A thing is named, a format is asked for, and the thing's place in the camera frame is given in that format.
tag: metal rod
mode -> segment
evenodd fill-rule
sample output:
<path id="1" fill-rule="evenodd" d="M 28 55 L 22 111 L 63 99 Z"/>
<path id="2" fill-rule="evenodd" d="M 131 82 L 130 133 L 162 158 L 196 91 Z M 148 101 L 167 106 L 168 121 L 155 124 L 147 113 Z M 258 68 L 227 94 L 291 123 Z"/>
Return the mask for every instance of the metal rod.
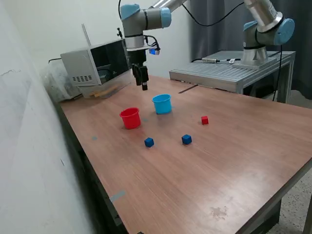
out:
<path id="1" fill-rule="evenodd" d="M 84 35 L 86 36 L 86 39 L 87 39 L 88 45 L 89 45 L 89 46 L 91 46 L 91 42 L 90 42 L 90 39 L 89 39 L 89 36 L 88 36 L 88 32 L 87 32 L 87 30 L 86 30 L 86 27 L 84 26 L 84 23 L 83 23 L 81 26 L 82 26 L 82 29 L 83 29 Z"/>

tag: metal table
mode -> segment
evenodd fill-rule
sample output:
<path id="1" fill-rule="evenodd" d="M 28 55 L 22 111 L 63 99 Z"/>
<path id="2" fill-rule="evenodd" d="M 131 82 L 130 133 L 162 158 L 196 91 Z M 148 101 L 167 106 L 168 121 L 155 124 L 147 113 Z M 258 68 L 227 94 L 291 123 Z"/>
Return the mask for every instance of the metal table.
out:
<path id="1" fill-rule="evenodd" d="M 279 102 L 287 103 L 289 100 L 292 88 L 295 54 L 296 52 L 292 51 L 283 52 L 281 77 L 277 97 L 277 101 Z M 220 51 L 207 56 L 207 58 L 218 60 L 241 59 L 242 56 L 242 51 Z M 197 61 L 189 63 L 181 68 L 171 70 L 169 72 L 170 79 L 243 94 L 244 88 L 279 69 L 280 54 L 277 54 L 277 52 L 268 52 L 268 56 L 276 58 L 276 61 L 260 70 L 235 68 L 233 63 L 206 63 Z"/>

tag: robotic arm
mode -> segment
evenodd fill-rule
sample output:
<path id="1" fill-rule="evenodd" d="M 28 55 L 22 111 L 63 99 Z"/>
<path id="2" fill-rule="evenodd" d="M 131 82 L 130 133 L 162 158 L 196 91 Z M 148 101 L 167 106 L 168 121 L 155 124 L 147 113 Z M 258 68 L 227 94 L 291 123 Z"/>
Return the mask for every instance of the robotic arm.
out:
<path id="1" fill-rule="evenodd" d="M 136 84 L 147 90 L 148 72 L 144 66 L 145 51 L 150 49 L 144 43 L 143 31 L 169 27 L 171 13 L 186 0 L 159 0 L 148 9 L 137 4 L 120 8 L 127 51 L 133 65 Z M 267 61 L 266 45 L 282 45 L 293 35 L 294 21 L 285 19 L 277 12 L 270 0 L 244 0 L 255 21 L 244 25 L 244 55 L 242 63 L 259 65 Z"/>

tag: black cable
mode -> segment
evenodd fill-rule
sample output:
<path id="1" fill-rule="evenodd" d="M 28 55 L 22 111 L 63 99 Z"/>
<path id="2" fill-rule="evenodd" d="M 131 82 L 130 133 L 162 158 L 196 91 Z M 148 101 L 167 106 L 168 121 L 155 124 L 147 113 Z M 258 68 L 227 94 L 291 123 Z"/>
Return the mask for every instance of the black cable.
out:
<path id="1" fill-rule="evenodd" d="M 279 59 L 279 69 L 278 69 L 278 75 L 277 75 L 277 82 L 276 82 L 276 86 L 275 86 L 275 89 L 274 89 L 273 101 L 275 100 L 276 91 L 278 89 L 279 78 L 280 78 L 280 75 L 281 75 L 282 55 L 283 55 L 283 46 L 281 45 L 281 56 L 280 56 L 280 59 Z"/>
<path id="2" fill-rule="evenodd" d="M 156 47 L 157 47 L 156 49 L 160 49 L 159 44 L 158 44 L 158 41 L 157 41 L 157 39 L 156 39 L 154 36 L 151 36 L 151 35 L 144 35 L 144 36 L 145 36 L 145 40 L 146 40 L 147 45 L 149 45 L 149 44 L 148 44 L 148 39 L 147 39 L 147 38 L 153 38 L 153 39 L 155 40 L 155 42 L 152 43 L 152 44 L 149 45 L 149 46 L 156 46 Z"/>
<path id="3" fill-rule="evenodd" d="M 60 60 L 62 58 L 53 58 L 53 59 L 50 59 L 48 63 L 50 63 L 51 61 L 55 61 L 55 60 Z"/>
<path id="4" fill-rule="evenodd" d="M 193 59 L 191 62 L 195 62 L 195 61 L 199 61 L 199 60 L 202 60 L 202 58 L 196 58 L 196 59 Z M 216 60 L 215 61 L 215 63 L 217 63 L 217 62 L 223 62 L 223 61 L 231 61 L 232 60 L 232 58 L 228 58 L 228 59 L 222 59 L 222 60 Z M 240 58 L 235 58 L 234 59 L 235 61 L 241 61 L 241 59 Z"/>
<path id="5" fill-rule="evenodd" d="M 119 18 L 121 19 L 121 14 L 120 14 L 120 3 L 121 3 L 121 0 L 119 0 L 119 2 L 118 2 L 118 13 L 119 13 Z"/>
<path id="6" fill-rule="evenodd" d="M 193 59 L 191 62 L 195 62 L 195 61 L 201 61 L 201 58 L 195 58 L 195 59 Z"/>
<path id="7" fill-rule="evenodd" d="M 240 3 L 239 5 L 237 5 L 236 7 L 234 7 L 229 13 L 227 13 L 223 18 L 221 18 L 219 21 L 213 23 L 213 24 L 208 24 L 208 25 L 205 25 L 205 24 L 202 24 L 200 22 L 198 22 L 195 17 L 192 15 L 192 13 L 186 8 L 186 6 L 184 4 L 182 4 L 182 6 L 184 7 L 184 9 L 189 13 L 189 15 L 192 17 L 192 19 L 199 25 L 203 26 L 203 27 L 210 27 L 210 26 L 213 26 L 217 23 L 220 23 L 221 21 L 223 21 L 230 13 L 232 13 L 236 8 L 238 8 L 240 5 L 243 5 L 244 3 Z"/>

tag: wooden table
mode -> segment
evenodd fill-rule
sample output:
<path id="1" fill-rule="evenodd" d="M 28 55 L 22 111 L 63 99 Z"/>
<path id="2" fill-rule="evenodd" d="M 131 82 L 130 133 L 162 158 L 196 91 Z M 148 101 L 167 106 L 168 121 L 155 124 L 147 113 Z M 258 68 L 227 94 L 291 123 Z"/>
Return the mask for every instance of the wooden table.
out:
<path id="1" fill-rule="evenodd" d="M 148 91 L 133 82 L 105 100 L 62 104 L 131 234 L 251 233 L 312 166 L 312 110 L 200 86 L 179 93 L 191 86 L 151 77 Z M 162 93 L 173 111 L 156 115 Z M 137 129 L 123 127 L 128 107 L 140 109 Z"/>

